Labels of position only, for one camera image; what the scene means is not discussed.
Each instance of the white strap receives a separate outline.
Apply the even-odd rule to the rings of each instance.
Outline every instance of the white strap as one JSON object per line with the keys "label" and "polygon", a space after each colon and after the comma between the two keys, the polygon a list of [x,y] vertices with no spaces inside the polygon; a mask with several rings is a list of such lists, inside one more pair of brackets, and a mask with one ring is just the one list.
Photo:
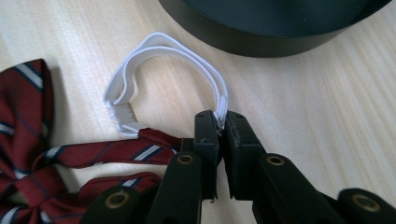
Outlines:
{"label": "white strap", "polygon": [[107,85],[104,101],[111,112],[111,117],[117,121],[117,130],[136,138],[140,129],[147,128],[134,118],[132,107],[128,102],[134,96],[136,67],[146,59],[160,55],[178,57],[191,64],[206,78],[216,98],[216,108],[213,112],[221,128],[224,125],[228,107],[228,92],[221,74],[211,64],[171,36],[154,33],[126,57]]}

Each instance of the bow tie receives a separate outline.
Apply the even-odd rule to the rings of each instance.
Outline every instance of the bow tie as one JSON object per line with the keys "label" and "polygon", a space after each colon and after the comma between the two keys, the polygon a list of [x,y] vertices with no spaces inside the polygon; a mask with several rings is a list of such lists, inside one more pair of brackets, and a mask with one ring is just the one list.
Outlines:
{"label": "bow tie", "polygon": [[[106,162],[167,164],[180,139],[152,129],[138,139],[47,147],[53,111],[50,71],[43,60],[0,73],[0,223],[79,223],[104,190],[117,185],[139,192],[161,179],[154,173],[101,177],[69,193],[54,167],[83,168]],[[27,201],[13,203],[21,193]]]}

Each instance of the light wood surface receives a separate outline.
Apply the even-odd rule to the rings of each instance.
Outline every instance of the light wood surface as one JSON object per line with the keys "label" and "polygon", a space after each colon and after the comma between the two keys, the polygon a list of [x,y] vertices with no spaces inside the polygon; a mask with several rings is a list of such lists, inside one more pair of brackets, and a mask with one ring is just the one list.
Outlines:
{"label": "light wood surface", "polygon": [[[43,58],[53,74],[51,145],[124,138],[102,102],[124,57],[152,32],[165,32],[223,74],[230,110],[245,115],[269,152],[290,158],[320,191],[370,190],[396,205],[396,2],[306,53],[278,59],[214,49],[183,30],[157,0],[0,1],[0,70]],[[161,57],[137,71],[138,119],[179,137],[214,107],[210,87],[189,65]],[[251,203],[219,200],[202,223],[255,223]]]}

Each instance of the screw hole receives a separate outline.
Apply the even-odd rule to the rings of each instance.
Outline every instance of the screw hole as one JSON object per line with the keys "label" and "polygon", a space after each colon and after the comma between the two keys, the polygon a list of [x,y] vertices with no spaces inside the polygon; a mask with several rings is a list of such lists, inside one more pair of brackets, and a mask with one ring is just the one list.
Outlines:
{"label": "screw hole", "polygon": [[381,210],[381,206],[379,205],[378,202],[373,200],[372,198],[369,198],[365,195],[362,194],[355,194],[352,196],[352,201],[355,203],[357,206],[360,208],[368,211],[368,212],[378,212]]}
{"label": "screw hole", "polygon": [[267,161],[270,164],[273,164],[273,165],[283,165],[283,164],[285,164],[285,161],[282,160],[281,158],[277,157],[277,156],[268,157]]}
{"label": "screw hole", "polygon": [[194,158],[190,155],[182,155],[182,156],[177,157],[177,161],[178,161],[178,163],[187,165],[187,164],[192,163],[194,161]]}
{"label": "screw hole", "polygon": [[111,209],[123,207],[129,201],[129,194],[125,191],[119,191],[110,194],[106,198],[106,206]]}

